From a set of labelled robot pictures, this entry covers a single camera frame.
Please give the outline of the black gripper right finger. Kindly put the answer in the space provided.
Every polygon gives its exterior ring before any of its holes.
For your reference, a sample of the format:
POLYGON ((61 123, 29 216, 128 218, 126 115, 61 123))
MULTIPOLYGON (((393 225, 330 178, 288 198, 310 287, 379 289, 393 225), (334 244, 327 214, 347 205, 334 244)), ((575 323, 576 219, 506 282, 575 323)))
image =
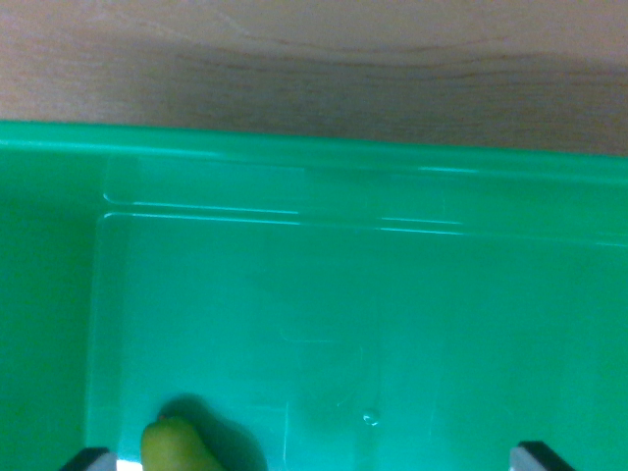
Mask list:
POLYGON ((524 441, 509 453, 509 471, 575 471, 542 441, 524 441))

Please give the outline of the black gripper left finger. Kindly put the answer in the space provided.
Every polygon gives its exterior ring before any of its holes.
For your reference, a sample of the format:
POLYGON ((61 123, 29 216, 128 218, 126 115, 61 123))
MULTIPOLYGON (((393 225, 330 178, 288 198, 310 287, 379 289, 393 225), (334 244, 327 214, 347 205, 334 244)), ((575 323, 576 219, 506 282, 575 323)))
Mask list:
POLYGON ((60 471, 116 471, 118 457, 107 447, 85 447, 67 461, 60 471))

